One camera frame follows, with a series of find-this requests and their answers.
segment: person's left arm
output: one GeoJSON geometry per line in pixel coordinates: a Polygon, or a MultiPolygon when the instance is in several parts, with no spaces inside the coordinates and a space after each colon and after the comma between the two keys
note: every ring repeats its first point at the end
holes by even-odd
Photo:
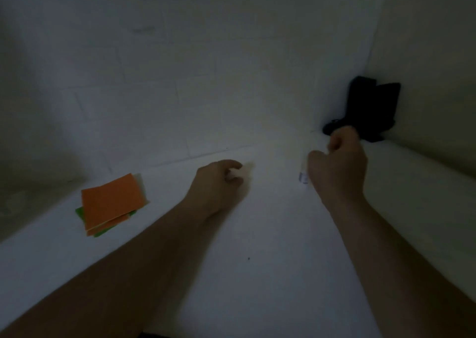
{"type": "Polygon", "coordinates": [[[232,204],[243,179],[226,181],[233,160],[197,171],[186,197],[167,214],[15,320],[6,337],[135,338],[153,314],[190,238],[232,204]]]}

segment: forearm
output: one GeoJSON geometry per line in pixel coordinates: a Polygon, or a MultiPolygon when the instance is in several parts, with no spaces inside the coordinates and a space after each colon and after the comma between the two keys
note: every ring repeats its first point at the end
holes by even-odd
{"type": "Polygon", "coordinates": [[[329,206],[379,328],[389,337],[469,336],[475,308],[361,197],[329,206]]]}
{"type": "Polygon", "coordinates": [[[206,213],[180,203],[17,319],[2,337],[136,337],[206,213]]]}

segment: white brick wall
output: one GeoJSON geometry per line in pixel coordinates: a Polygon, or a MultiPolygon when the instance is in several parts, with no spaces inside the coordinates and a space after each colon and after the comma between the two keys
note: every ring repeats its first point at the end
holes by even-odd
{"type": "Polygon", "coordinates": [[[340,113],[383,0],[0,0],[2,185],[285,139],[340,113]]]}

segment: person's left hand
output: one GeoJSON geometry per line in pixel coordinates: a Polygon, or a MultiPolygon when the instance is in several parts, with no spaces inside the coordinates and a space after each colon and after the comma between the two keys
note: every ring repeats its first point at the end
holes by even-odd
{"type": "Polygon", "coordinates": [[[228,208],[243,184],[243,178],[225,180],[225,177],[230,169],[241,167],[238,161],[222,160],[199,168],[183,202],[188,207],[203,210],[207,217],[228,208]]]}

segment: person's right arm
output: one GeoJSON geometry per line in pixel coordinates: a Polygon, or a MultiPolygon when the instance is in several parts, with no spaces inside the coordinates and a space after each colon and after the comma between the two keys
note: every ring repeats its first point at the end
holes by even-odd
{"type": "Polygon", "coordinates": [[[447,281],[366,201],[357,132],[336,131],[308,173],[329,210],[385,338],[476,337],[476,304],[447,281]]]}

